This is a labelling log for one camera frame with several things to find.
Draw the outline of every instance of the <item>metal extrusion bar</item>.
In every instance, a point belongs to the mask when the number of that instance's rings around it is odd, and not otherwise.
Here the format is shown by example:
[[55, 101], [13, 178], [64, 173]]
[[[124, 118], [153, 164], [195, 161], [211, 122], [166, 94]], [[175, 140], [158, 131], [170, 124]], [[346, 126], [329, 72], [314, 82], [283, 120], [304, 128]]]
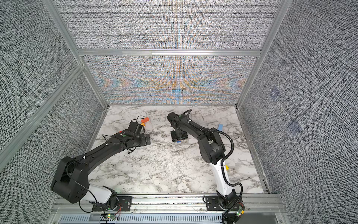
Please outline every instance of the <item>metal extrusion bar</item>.
[[255, 165], [258, 177], [260, 178], [260, 180], [262, 180], [264, 182], [263, 188], [266, 187], [266, 191], [268, 193], [270, 193], [271, 189], [270, 189], [270, 186], [268, 185], [267, 178], [266, 178], [265, 172], [263, 170], [262, 164], [260, 162], [260, 159], [258, 157], [257, 151], [256, 151], [253, 141], [251, 139], [250, 133], [247, 129], [246, 123], [245, 123], [244, 119], [242, 118], [240, 111], [237, 108], [236, 108], [236, 114], [237, 114], [237, 117], [239, 118], [241, 128], [245, 134], [247, 146], [250, 150], [251, 157], [252, 157], [253, 163]]
[[110, 106], [235, 106], [235, 104], [110, 104]]
[[275, 213], [277, 223], [278, 224], [290, 224], [290, 220], [288, 218], [287, 213]]
[[224, 49], [91, 49], [77, 50], [81, 56], [93, 55], [123, 55], [123, 56], [154, 56], [154, 55], [185, 55], [185, 56], [255, 56], [261, 55], [261, 50], [224, 50]]
[[97, 127], [92, 135], [92, 138], [87, 146], [87, 149], [86, 149], [86, 152], [88, 152], [89, 150], [91, 150], [95, 140], [96, 140], [96, 137], [98, 135], [98, 132], [100, 131], [101, 129], [101, 126], [103, 124], [103, 121], [105, 120], [106, 118], [106, 115], [107, 115], [107, 112], [108, 112], [108, 109], [105, 109], [103, 112], [102, 112], [102, 115], [101, 115], [101, 119], [98, 121], [98, 124], [97, 124]]
[[68, 48], [70, 49], [71, 53], [73, 54], [74, 58], [76, 59], [78, 64], [81, 64], [81, 57], [77, 53], [77, 46], [74, 42], [71, 33], [69, 32], [67, 26], [65, 25], [65, 22], [63, 21], [63, 18], [58, 11], [55, 3], [53, 0], [42, 0], [43, 4], [45, 5], [47, 11], [49, 12], [50, 16], [52, 17], [52, 20], [56, 24], [58, 30], [62, 34], [63, 39], [65, 40], [66, 44], [68, 45]]
[[[132, 196], [129, 212], [123, 213], [222, 213], [222, 211], [207, 211], [203, 201], [204, 195], [216, 194], [119, 194]], [[243, 194], [245, 213], [285, 213], [284, 206], [278, 194]], [[93, 204], [82, 202], [84, 210], [90, 211]], [[59, 198], [53, 207], [52, 214], [83, 213], [78, 204], [71, 204]]]
[[97, 81], [95, 80], [95, 77], [93, 76], [91, 70], [89, 69], [86, 61], [82, 59], [82, 63], [84, 65], [84, 76], [86, 77], [88, 83], [90, 84], [93, 92], [97, 96], [97, 99], [101, 103], [102, 107], [104, 109], [107, 109], [108, 108], [108, 102], [107, 102], [107, 99], [106, 99], [105, 95], [103, 94], [100, 86], [98, 85]]
[[60, 84], [55, 92], [43, 103], [43, 105], [36, 111], [36, 113], [27, 121], [22, 129], [12, 138], [12, 140], [0, 152], [0, 171], [7, 165], [11, 158], [16, 154], [20, 147], [25, 143], [27, 138], [37, 128], [41, 121], [45, 118], [47, 113], [56, 104], [58, 99], [69, 88], [71, 83], [76, 79], [79, 73], [84, 69], [82, 65], [77, 67], [69, 74], [66, 79]]
[[244, 86], [242, 87], [242, 91], [241, 91], [240, 96], [236, 103], [238, 108], [240, 108], [242, 106], [242, 104], [245, 100], [245, 97], [247, 96], [247, 93], [250, 90], [250, 87], [251, 87], [253, 81], [255, 80], [255, 77], [256, 77], [258, 71], [260, 70], [260, 67], [266, 57], [266, 54], [267, 54], [269, 48], [271, 47], [271, 44], [279, 30], [279, 27], [286, 15], [286, 12], [287, 12], [288, 8], [290, 7], [291, 3], [292, 3], [292, 0], [282, 0], [280, 7], [277, 10], [277, 13], [275, 15], [275, 18], [271, 24], [271, 27], [267, 33], [266, 39], [262, 45], [261, 56], [258, 57], [256, 62], [254, 63], [253, 68], [252, 68], [248, 78], [246, 79]]
[[76, 59], [78, 64], [83, 64], [83, 66], [85, 68], [85, 72], [84, 72], [85, 77], [86, 77], [88, 83], [90, 84], [92, 90], [94, 91], [95, 95], [97, 96], [99, 102], [101, 103], [103, 108], [107, 108], [108, 107], [107, 100], [106, 100], [100, 86], [98, 85], [95, 78], [93, 77], [92, 73], [89, 71], [89, 68], [86, 65], [85, 61], [78, 54], [77, 45], [76, 45], [75, 41], [73, 40], [72, 35], [71, 35], [70, 31], [68, 30], [65, 22], [63, 21], [63, 18], [56, 7], [56, 4], [54, 3], [53, 0], [42, 0], [42, 2], [45, 5], [45, 7], [47, 8], [48, 13], [52, 17], [52, 20], [56, 24], [63, 39], [67, 43], [68, 48], [70, 49], [71, 53], [73, 54], [73, 57]]

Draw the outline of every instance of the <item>white marble table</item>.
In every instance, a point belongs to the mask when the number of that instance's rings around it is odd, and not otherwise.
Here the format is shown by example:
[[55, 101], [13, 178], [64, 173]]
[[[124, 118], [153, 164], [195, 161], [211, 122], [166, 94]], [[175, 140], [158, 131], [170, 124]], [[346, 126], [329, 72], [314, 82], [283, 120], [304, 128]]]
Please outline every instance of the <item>white marble table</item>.
[[[131, 193], [214, 193], [216, 183], [209, 164], [200, 156], [197, 140], [190, 136], [181, 143], [172, 142], [168, 113], [192, 109], [193, 121], [229, 134], [235, 144], [234, 153], [226, 160], [231, 183], [240, 181], [244, 193], [263, 193], [233, 106], [111, 106], [92, 148], [105, 140], [102, 134], [113, 135], [128, 128], [130, 120], [144, 115], [150, 118], [146, 132], [151, 145], [138, 147], [133, 153], [118, 153], [94, 169], [89, 182], [105, 185], [117, 192]], [[230, 142], [221, 136], [230, 150]]]

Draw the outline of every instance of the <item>fabric wall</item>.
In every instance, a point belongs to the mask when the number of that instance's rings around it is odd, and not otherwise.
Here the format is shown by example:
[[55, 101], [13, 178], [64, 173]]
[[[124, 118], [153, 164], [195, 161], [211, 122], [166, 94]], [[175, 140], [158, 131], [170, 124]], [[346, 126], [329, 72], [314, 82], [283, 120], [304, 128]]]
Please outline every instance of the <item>fabric wall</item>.
[[58, 163], [85, 152], [102, 111], [81, 73], [0, 173], [1, 223], [46, 223], [58, 198], [50, 189]]
[[55, 0], [79, 48], [134, 49], [260, 49], [280, 2]]
[[234, 104], [255, 57], [85, 56], [109, 104]]
[[0, 151], [77, 66], [41, 0], [0, 2]]
[[[41, 0], [0, 2], [0, 150], [77, 66]], [[58, 162], [83, 153], [103, 108], [83, 74], [0, 172], [0, 223], [45, 223]]]
[[358, 3], [294, 0], [244, 101], [292, 223], [358, 222]]
[[[78, 48], [258, 49], [281, 0], [55, 0]], [[254, 57], [85, 56], [109, 104], [234, 104]]]

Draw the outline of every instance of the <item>blue block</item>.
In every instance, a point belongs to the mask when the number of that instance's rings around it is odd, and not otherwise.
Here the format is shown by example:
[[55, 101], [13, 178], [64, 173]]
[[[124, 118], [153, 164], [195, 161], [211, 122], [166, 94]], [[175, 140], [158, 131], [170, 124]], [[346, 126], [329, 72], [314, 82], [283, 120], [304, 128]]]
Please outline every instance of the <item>blue block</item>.
[[223, 125], [222, 125], [222, 124], [219, 124], [218, 130], [219, 130], [219, 131], [222, 131], [222, 130], [223, 130]]

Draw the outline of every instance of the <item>black bracket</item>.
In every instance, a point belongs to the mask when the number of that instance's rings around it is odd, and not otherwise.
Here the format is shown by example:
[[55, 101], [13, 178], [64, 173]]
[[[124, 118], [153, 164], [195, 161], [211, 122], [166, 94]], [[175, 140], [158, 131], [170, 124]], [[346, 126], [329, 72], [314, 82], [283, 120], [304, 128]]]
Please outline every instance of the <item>black bracket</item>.
[[185, 131], [182, 131], [182, 132], [175, 132], [174, 130], [170, 132], [170, 135], [171, 135], [171, 140], [173, 142], [177, 142], [177, 141], [181, 141], [181, 140], [185, 140], [188, 138], [188, 133], [185, 132]]
[[[204, 197], [206, 210], [208, 211], [224, 211], [219, 205], [219, 196], [205, 196]], [[242, 198], [239, 202], [232, 208], [234, 211], [244, 210], [245, 207], [242, 206]]]
[[[117, 196], [118, 203], [121, 205], [121, 211], [130, 211], [131, 205], [132, 205], [132, 198], [131, 196]], [[94, 211], [103, 211], [103, 208], [101, 208], [100, 205], [97, 206], [97, 208]], [[112, 211], [119, 211], [119, 206], [117, 206]]]

